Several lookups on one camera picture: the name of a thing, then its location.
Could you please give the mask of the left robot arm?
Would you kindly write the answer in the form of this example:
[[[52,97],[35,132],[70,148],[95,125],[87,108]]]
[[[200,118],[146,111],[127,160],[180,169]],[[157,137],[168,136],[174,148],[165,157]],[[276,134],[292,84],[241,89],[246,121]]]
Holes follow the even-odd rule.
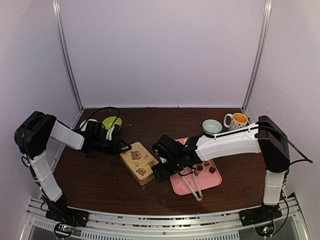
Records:
[[[22,162],[40,188],[47,205],[46,218],[64,223],[84,223],[89,215],[85,210],[68,206],[67,196],[59,186],[54,176],[53,164],[49,160],[49,142],[55,140],[85,155],[93,152],[118,155],[132,148],[117,136],[119,130],[120,125],[115,120],[106,128],[91,116],[82,122],[79,129],[73,129],[56,116],[41,111],[34,111],[16,129],[14,141],[22,154]]]

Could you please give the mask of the beige bear tin lid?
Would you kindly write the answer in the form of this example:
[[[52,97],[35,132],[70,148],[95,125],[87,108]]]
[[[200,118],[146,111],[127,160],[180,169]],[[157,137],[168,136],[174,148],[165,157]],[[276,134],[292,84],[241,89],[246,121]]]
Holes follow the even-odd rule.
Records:
[[[137,180],[154,174],[152,167],[159,161],[140,142],[135,142],[131,146],[132,149],[121,153],[120,158],[133,177]]]

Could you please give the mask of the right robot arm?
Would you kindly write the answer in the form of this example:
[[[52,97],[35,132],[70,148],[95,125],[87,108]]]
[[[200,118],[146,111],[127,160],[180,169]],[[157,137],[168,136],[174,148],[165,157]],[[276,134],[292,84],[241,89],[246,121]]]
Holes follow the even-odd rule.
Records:
[[[302,157],[301,162],[313,161],[288,138],[287,134],[266,115],[243,128],[228,132],[190,136],[185,143],[164,134],[153,144],[152,151],[160,162],[152,166],[154,176],[160,182],[171,176],[181,175],[185,168],[210,160],[241,155],[261,155],[265,165],[265,184],[261,206],[242,210],[243,225],[268,222],[282,216],[279,201],[285,178],[294,162],[290,148]]]

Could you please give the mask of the beige tin box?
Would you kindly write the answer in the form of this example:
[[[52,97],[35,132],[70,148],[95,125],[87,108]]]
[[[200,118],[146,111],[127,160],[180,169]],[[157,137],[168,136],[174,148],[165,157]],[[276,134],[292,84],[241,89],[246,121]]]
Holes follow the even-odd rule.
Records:
[[[149,182],[153,181],[155,179],[154,174],[149,174],[148,176],[144,177],[144,178],[137,178],[137,182],[139,183],[140,186],[145,186],[146,184],[148,184]]]

